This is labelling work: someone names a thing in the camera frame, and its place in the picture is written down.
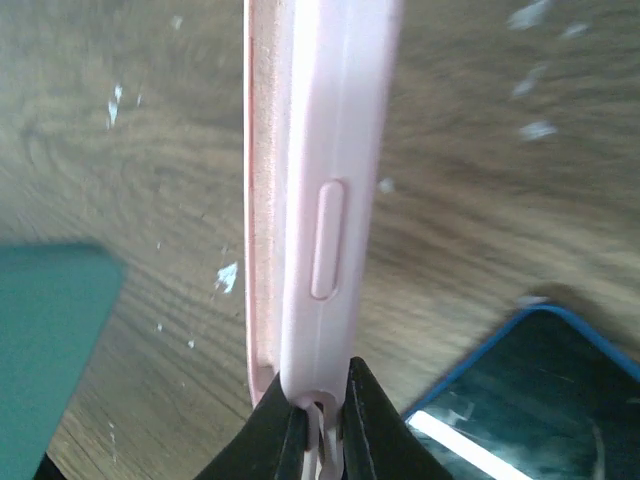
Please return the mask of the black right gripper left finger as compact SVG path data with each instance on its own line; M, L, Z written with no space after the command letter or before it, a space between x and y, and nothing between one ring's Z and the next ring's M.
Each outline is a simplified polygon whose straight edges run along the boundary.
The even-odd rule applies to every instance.
M244 427L196 479L299 480L307 446L307 413L289 403L275 377Z

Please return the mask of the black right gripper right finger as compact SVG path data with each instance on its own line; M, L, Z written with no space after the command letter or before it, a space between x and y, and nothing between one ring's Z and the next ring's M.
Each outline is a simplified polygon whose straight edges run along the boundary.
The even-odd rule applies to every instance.
M345 479L447 480L360 357L350 361L342 407Z

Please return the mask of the blue phone black screen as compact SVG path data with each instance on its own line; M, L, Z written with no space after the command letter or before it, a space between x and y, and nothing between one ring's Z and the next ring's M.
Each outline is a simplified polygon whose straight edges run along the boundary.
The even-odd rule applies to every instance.
M576 312L532 303L405 421L457 479L635 479L639 366Z

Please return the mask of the teal phone black screen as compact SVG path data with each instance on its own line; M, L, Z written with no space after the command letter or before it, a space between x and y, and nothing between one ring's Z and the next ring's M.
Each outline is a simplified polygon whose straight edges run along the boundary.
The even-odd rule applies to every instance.
M123 283L90 244L1 248L1 476L31 479Z

